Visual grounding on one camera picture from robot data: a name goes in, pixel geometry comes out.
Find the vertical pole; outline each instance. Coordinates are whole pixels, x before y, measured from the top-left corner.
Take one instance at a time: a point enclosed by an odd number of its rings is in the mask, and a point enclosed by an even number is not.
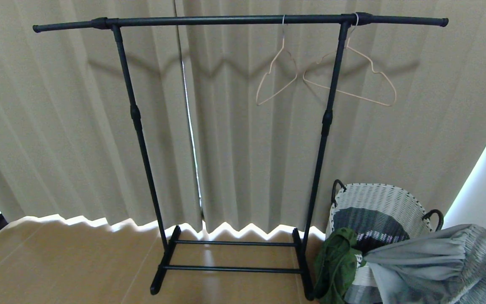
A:
[[[345,40],[348,29],[350,28],[350,24],[350,21],[345,21],[341,23],[341,29],[339,31],[339,44],[337,45],[335,65],[333,66],[333,76],[331,78],[331,86],[329,88],[329,97],[327,99],[326,112],[324,113],[324,117],[322,118],[322,137],[320,138],[318,158],[316,159],[316,169],[314,171],[312,190],[310,192],[309,209],[307,211],[307,222],[305,223],[305,234],[303,235],[303,244],[301,246],[302,254],[305,254],[305,251],[307,250],[307,241],[309,237],[309,229],[311,228],[312,213],[314,212],[314,204],[316,202],[316,194],[318,192],[318,183],[320,181],[322,163],[324,162],[324,153],[326,152],[327,136],[329,135],[329,127],[331,126],[331,122],[333,120],[333,101],[335,100],[335,93],[341,70],[341,62],[343,61]]]
[[[166,241],[166,233],[164,232],[164,225],[162,224],[162,217],[160,216],[159,201],[157,199],[157,191],[155,190],[155,183],[153,181],[153,174],[151,173],[151,166],[149,164],[149,157],[147,156],[147,148],[145,146],[145,139],[143,138],[143,130],[141,125],[141,115],[138,106],[136,105],[135,92],[132,89],[131,74],[129,73],[129,65],[127,64],[127,56],[125,55],[125,48],[123,47],[123,37],[121,36],[121,29],[117,25],[112,25],[113,36],[116,39],[117,52],[119,53],[119,60],[121,61],[121,68],[123,69],[123,78],[127,86],[127,93],[129,94],[129,102],[131,103],[131,117],[135,124],[136,134],[138,136],[138,143],[140,144],[140,152],[142,154],[143,168],[147,176],[147,183],[153,199],[153,206],[155,214],[159,223],[160,238],[162,245],[166,251],[168,242]]]

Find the green garment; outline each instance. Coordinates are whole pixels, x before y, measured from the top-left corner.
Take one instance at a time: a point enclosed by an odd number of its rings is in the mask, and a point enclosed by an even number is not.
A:
[[[357,234],[349,228],[334,231],[322,244],[314,269],[318,274],[314,296],[320,303],[344,304],[344,294],[355,278],[357,270],[356,254],[361,251],[352,248],[357,242]]]

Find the black basket handle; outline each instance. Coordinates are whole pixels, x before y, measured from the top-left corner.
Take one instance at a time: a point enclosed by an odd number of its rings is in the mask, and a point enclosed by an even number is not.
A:
[[[430,217],[434,213],[436,213],[438,215],[438,225],[436,226],[436,231],[440,231],[442,229],[442,226],[444,225],[444,215],[440,210],[438,210],[438,209],[430,210],[423,217],[421,217],[421,219],[422,220],[430,219]]]
[[[341,188],[346,191],[346,186],[343,184],[342,181],[340,181],[340,179],[335,179],[335,181],[333,182],[333,189],[331,191],[331,205],[335,206],[335,208],[337,207],[337,202],[335,200],[335,192],[337,191],[337,185],[341,185]]]

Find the curtain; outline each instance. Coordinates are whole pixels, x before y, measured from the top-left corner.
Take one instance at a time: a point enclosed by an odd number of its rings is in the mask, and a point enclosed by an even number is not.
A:
[[[0,2],[0,210],[156,219],[111,31],[33,24],[174,16],[170,1]],[[122,29],[166,227],[201,229],[175,27]]]
[[[447,27],[371,24],[351,46],[374,59],[398,100],[384,107],[337,94],[313,225],[323,229],[335,179],[388,183],[446,212],[486,145],[486,2],[176,0],[178,16],[341,14],[448,17]],[[255,94],[281,47],[280,25],[180,27],[189,109],[208,227],[304,227],[339,25],[285,26],[298,80],[262,106]],[[260,93],[288,83],[282,53]],[[339,89],[383,102],[387,82],[350,51]]]
[[[332,182],[381,182],[446,212],[486,145],[486,1],[139,0],[0,3],[0,210],[23,215],[155,219],[113,34],[35,34],[33,24],[96,17],[342,14],[448,17],[447,27],[371,24],[351,46],[398,92],[386,108],[337,94],[313,225]],[[166,227],[254,223],[303,228],[339,25],[125,27],[130,73]],[[388,102],[368,62],[346,51],[339,89]],[[191,125],[187,116],[189,111]]]

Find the clothes hanger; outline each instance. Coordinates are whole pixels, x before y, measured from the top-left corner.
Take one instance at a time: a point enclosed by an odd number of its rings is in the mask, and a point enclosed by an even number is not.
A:
[[[353,96],[355,98],[359,98],[359,99],[362,99],[362,100],[367,100],[367,101],[370,101],[370,102],[374,102],[374,103],[377,103],[377,104],[379,104],[381,106],[393,106],[395,104],[395,102],[397,102],[397,89],[395,89],[395,85],[393,85],[393,83],[389,80],[389,77],[387,77],[386,74],[384,74],[383,72],[377,72],[377,71],[374,70],[374,62],[372,61],[372,59],[370,59],[367,55],[363,54],[362,52],[359,52],[358,50],[352,48],[349,45],[351,33],[354,32],[355,28],[359,24],[359,15],[357,15],[357,13],[355,13],[355,17],[356,17],[356,22],[355,22],[354,27],[351,29],[350,33],[348,33],[348,38],[346,39],[346,46],[345,46],[345,48],[346,49],[349,49],[349,50],[351,50],[353,52],[355,52],[356,54],[358,54],[359,56],[365,58],[366,60],[369,60],[370,61],[370,69],[371,69],[371,71],[374,74],[380,74],[380,75],[382,75],[387,80],[387,82],[389,83],[389,85],[393,89],[393,93],[394,93],[394,96],[395,97],[394,97],[393,102],[391,104],[387,104],[387,103],[379,102],[379,101],[372,100],[372,99],[369,99],[369,98],[365,98],[365,97],[362,97],[362,96],[358,96],[358,95],[355,95],[355,94],[352,94],[352,93],[344,92],[344,91],[341,91],[341,90],[337,90],[337,92],[343,93],[345,95]],[[320,59],[320,61],[316,62],[316,64],[322,63],[322,61],[324,60],[324,58],[326,58],[330,54],[334,54],[334,53],[335,52],[331,52],[329,54],[325,54],[324,57],[322,57],[322,59]],[[303,73],[303,81],[305,81],[306,83],[309,83],[309,84],[314,84],[314,85],[316,85],[317,87],[320,87],[320,88],[329,89],[329,87],[326,87],[325,85],[321,85],[321,84],[318,84],[318,83],[315,83],[315,82],[312,82],[312,81],[306,79],[305,78],[305,74],[307,73],[307,71],[308,71],[308,69],[305,70],[305,72]]]
[[[284,42],[285,42],[285,35],[284,35],[284,18],[286,17],[286,15],[282,16],[282,47],[280,48],[280,50],[278,50],[278,53],[275,55],[275,58],[273,58],[273,60],[271,61],[271,64],[270,64],[270,71],[268,71],[267,73],[264,74],[264,76],[262,77],[262,81],[260,81],[260,84],[258,85],[258,90],[256,91],[256,105],[257,106],[260,106],[261,104],[264,104],[265,102],[267,102],[268,100],[270,100],[271,98],[274,98],[278,93],[282,92],[284,89],[288,88],[289,85],[291,85],[296,79],[297,79],[297,64],[295,63],[295,59],[292,57],[292,54],[290,53],[289,50],[285,50],[285,47],[284,47]],[[282,51],[285,51],[288,53],[288,55],[290,56],[290,59],[292,60],[292,62],[294,63],[294,67],[295,67],[295,77],[294,79],[292,79],[289,83],[287,83],[282,89],[278,90],[278,92],[276,92],[275,94],[273,94],[270,98],[262,101],[262,102],[258,102],[258,94],[260,94],[260,89],[262,88],[262,84],[264,84],[264,80],[266,79],[266,77],[268,75],[271,74],[271,71],[273,69],[273,64],[275,63],[275,61],[277,60],[278,56],[280,55],[280,53],[282,53]]]

